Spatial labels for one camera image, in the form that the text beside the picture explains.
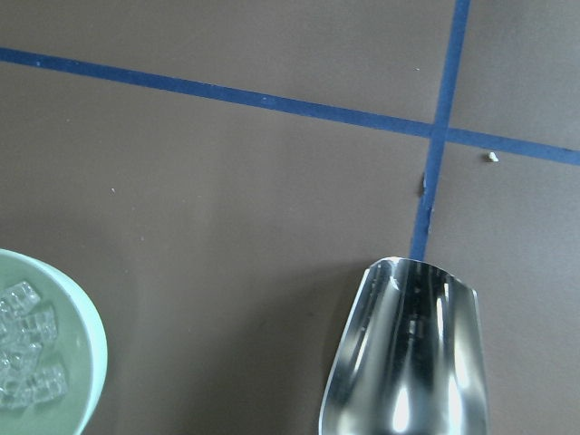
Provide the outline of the green ceramic bowl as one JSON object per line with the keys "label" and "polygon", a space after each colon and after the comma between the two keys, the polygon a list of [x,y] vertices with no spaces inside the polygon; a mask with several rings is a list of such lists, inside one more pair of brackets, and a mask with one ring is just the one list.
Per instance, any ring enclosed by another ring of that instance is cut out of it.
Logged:
{"label": "green ceramic bowl", "polygon": [[68,392],[59,400],[19,411],[1,410],[4,434],[81,434],[106,378],[107,339],[90,297],[65,273],[10,250],[1,252],[1,291],[26,281],[53,306],[59,336],[52,355],[66,370]]}

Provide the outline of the metal ice scoop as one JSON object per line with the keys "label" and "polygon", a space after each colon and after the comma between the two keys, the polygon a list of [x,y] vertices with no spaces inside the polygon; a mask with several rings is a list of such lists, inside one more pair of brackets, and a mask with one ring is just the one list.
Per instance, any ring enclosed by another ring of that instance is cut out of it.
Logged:
{"label": "metal ice scoop", "polygon": [[320,434],[488,434],[475,289],[385,257],[362,276],[324,389]]}

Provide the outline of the clear ice cubes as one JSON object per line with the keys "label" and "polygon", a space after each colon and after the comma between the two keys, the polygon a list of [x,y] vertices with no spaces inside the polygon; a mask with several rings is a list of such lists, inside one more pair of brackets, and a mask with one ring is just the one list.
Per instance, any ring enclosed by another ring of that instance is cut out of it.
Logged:
{"label": "clear ice cubes", "polygon": [[28,282],[1,291],[1,410],[61,399],[66,370],[52,355],[59,336],[53,306]]}

